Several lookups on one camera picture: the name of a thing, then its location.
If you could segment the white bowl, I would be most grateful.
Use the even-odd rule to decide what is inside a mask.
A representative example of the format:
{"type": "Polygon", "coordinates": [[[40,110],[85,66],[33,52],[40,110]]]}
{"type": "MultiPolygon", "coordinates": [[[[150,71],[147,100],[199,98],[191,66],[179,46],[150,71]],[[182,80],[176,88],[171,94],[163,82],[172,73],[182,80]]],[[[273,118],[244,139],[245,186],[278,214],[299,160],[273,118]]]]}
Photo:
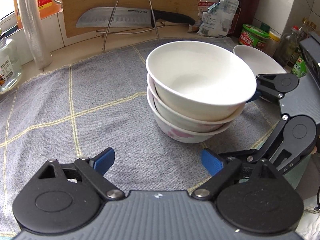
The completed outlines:
{"type": "Polygon", "coordinates": [[[244,110],[245,103],[242,103],[237,110],[228,118],[220,121],[201,121],[187,117],[167,106],[158,96],[153,79],[147,74],[147,84],[153,96],[155,107],[158,113],[171,124],[192,132],[213,132],[223,125],[230,124],[244,110]]]}
{"type": "Polygon", "coordinates": [[[154,119],[157,122],[157,125],[159,126],[161,131],[163,133],[165,133],[171,139],[174,139],[174,140],[182,142],[182,143],[196,144],[196,143],[204,142],[204,141],[212,138],[213,136],[226,131],[227,129],[229,129],[229,127],[233,123],[233,121],[228,122],[213,132],[202,132],[201,133],[201,132],[193,132],[193,131],[189,131],[186,129],[182,129],[182,128],[179,128],[179,127],[171,124],[170,122],[165,120],[158,113],[156,106],[155,106],[155,103],[154,103],[153,95],[150,92],[149,87],[146,90],[146,97],[147,97],[149,107],[151,108],[151,110],[153,112],[154,119]]]}
{"type": "Polygon", "coordinates": [[[163,44],[149,53],[145,65],[159,98],[201,121],[228,118],[257,88],[255,75],[241,58],[207,42],[163,44]]]}

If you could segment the green pickle jar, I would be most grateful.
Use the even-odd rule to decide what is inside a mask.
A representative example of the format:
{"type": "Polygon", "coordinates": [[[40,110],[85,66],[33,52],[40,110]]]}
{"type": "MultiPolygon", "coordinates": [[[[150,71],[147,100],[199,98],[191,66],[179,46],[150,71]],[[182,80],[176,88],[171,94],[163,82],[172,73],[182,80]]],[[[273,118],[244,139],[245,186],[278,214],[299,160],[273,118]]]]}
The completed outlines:
{"type": "Polygon", "coordinates": [[[296,75],[298,78],[306,76],[306,64],[302,56],[298,57],[293,68],[291,69],[291,73],[296,75]]]}

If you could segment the glass jar green lid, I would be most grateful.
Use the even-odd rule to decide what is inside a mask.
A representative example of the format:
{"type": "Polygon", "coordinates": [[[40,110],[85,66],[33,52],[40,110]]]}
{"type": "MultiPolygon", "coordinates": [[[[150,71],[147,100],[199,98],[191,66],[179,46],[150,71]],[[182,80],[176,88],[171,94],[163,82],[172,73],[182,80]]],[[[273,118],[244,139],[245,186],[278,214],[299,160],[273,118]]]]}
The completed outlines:
{"type": "Polygon", "coordinates": [[[1,93],[5,93],[20,80],[22,67],[15,41],[7,38],[2,30],[0,48],[1,93]]]}

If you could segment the yellow lid spice jar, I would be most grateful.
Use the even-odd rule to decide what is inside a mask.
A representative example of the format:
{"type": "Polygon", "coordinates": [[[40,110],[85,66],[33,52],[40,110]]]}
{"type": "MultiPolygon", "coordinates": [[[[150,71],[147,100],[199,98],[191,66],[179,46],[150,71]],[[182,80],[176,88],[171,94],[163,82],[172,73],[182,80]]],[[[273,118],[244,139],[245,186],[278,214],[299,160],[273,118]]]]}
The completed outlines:
{"type": "Polygon", "coordinates": [[[264,52],[268,56],[272,57],[274,55],[276,49],[279,46],[280,39],[281,39],[281,36],[279,36],[272,30],[269,31],[269,37],[264,46],[264,52]]]}

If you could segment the brown knife block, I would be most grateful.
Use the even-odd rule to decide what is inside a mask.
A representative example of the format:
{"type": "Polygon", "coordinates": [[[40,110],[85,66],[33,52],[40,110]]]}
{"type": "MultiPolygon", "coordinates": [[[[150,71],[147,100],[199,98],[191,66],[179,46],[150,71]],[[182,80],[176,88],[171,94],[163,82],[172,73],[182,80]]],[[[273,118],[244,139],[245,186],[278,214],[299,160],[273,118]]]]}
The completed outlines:
{"type": "Polygon", "coordinates": [[[239,38],[243,24],[252,25],[260,0],[240,0],[241,10],[235,27],[234,36],[239,38]]]}

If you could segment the white bowl front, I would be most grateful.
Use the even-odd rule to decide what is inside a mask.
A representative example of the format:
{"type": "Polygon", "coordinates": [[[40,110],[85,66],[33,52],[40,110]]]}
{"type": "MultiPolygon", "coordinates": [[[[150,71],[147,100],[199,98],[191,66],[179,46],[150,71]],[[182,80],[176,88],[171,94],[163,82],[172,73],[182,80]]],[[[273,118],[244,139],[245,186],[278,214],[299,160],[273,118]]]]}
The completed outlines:
{"type": "Polygon", "coordinates": [[[202,132],[201,133],[201,132],[193,132],[193,131],[189,131],[186,129],[182,129],[182,128],[179,128],[179,127],[171,124],[170,122],[165,120],[158,113],[156,106],[155,106],[155,103],[154,103],[153,95],[150,92],[149,87],[146,90],[146,97],[147,97],[149,107],[151,108],[151,110],[153,112],[154,119],[157,122],[157,125],[159,126],[161,131],[163,133],[165,133],[171,139],[174,139],[174,140],[182,142],[182,143],[196,144],[196,143],[204,142],[204,141],[212,138],[213,136],[226,131],[227,129],[229,129],[229,127],[233,123],[233,121],[228,122],[213,132],[202,132]]]}

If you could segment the small dark green jar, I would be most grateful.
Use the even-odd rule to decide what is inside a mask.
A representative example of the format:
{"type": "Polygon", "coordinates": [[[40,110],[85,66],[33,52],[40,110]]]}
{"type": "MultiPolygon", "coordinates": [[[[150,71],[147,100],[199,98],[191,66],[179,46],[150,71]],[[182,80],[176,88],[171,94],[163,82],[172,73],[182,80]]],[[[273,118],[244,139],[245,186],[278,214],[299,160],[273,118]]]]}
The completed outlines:
{"type": "Polygon", "coordinates": [[[263,30],[266,33],[269,33],[271,27],[268,24],[262,22],[261,25],[260,25],[260,29],[263,30]]]}

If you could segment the red cap glass bottle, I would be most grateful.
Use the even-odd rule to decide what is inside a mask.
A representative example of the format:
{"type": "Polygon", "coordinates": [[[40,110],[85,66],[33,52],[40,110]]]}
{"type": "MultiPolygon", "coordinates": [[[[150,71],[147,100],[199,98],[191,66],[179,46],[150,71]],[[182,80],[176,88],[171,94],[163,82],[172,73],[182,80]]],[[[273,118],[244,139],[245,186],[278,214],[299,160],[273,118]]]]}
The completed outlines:
{"type": "Polygon", "coordinates": [[[284,34],[279,45],[274,52],[273,59],[282,67],[286,66],[292,54],[298,46],[299,29],[296,25],[291,28],[291,32],[284,34]]]}

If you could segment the white plastic food bag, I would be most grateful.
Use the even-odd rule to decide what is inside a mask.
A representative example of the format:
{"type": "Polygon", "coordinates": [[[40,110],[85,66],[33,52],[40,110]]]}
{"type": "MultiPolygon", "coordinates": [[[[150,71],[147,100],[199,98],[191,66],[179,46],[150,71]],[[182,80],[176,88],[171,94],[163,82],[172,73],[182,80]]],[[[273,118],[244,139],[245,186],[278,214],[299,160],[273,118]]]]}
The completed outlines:
{"type": "Polygon", "coordinates": [[[188,32],[210,37],[228,35],[237,0],[198,0],[197,20],[189,25],[188,32]]]}

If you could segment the white plate back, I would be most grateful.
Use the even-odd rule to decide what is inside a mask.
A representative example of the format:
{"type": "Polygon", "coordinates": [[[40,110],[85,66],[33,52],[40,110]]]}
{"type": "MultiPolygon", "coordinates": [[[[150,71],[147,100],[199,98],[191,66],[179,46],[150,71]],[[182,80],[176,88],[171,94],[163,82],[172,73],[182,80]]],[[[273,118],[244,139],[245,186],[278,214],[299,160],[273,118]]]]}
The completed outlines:
{"type": "Polygon", "coordinates": [[[233,53],[251,68],[255,76],[258,74],[286,74],[286,71],[274,59],[256,48],[237,45],[233,53]]]}

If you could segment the grey teal dish towel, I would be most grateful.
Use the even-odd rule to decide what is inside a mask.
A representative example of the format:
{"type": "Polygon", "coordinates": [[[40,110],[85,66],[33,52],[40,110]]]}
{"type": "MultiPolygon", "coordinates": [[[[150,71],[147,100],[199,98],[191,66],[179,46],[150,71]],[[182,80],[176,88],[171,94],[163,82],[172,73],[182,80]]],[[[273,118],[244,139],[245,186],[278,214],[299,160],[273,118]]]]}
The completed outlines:
{"type": "Polygon", "coordinates": [[[146,99],[145,61],[161,38],[115,49],[39,75],[1,96],[1,239],[19,232],[12,203],[48,159],[72,163],[114,149],[106,177],[123,191],[188,190],[209,179],[200,162],[217,153],[259,147],[279,108],[248,103],[231,127],[198,144],[171,139],[146,99]]]}

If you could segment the green lid sauce jar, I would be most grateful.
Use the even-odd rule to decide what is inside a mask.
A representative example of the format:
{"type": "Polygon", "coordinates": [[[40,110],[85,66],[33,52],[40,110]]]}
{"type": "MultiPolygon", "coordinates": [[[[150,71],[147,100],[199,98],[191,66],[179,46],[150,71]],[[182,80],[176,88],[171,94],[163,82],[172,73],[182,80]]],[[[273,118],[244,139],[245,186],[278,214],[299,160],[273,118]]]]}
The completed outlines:
{"type": "Polygon", "coordinates": [[[268,41],[269,34],[250,24],[243,24],[239,37],[239,44],[263,50],[268,41]]]}

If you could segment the yellow cap sauce bottle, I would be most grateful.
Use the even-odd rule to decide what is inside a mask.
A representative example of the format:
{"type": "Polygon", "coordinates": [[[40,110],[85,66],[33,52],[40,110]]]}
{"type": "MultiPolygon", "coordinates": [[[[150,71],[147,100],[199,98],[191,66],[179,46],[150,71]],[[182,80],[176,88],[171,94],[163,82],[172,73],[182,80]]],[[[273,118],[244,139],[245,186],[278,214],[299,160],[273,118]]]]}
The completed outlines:
{"type": "Polygon", "coordinates": [[[298,42],[306,39],[309,35],[309,24],[310,24],[310,21],[304,17],[303,20],[302,20],[302,26],[299,28],[299,34],[298,34],[298,42]]]}

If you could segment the clear plastic wrap roll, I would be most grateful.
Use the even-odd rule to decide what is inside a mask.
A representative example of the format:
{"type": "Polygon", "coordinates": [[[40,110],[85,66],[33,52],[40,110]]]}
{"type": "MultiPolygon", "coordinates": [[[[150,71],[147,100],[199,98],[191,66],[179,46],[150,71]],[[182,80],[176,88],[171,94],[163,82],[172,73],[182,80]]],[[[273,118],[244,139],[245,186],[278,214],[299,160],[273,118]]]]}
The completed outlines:
{"type": "Polygon", "coordinates": [[[46,68],[52,63],[52,55],[47,47],[42,29],[37,0],[17,0],[24,34],[39,69],[46,68]]]}

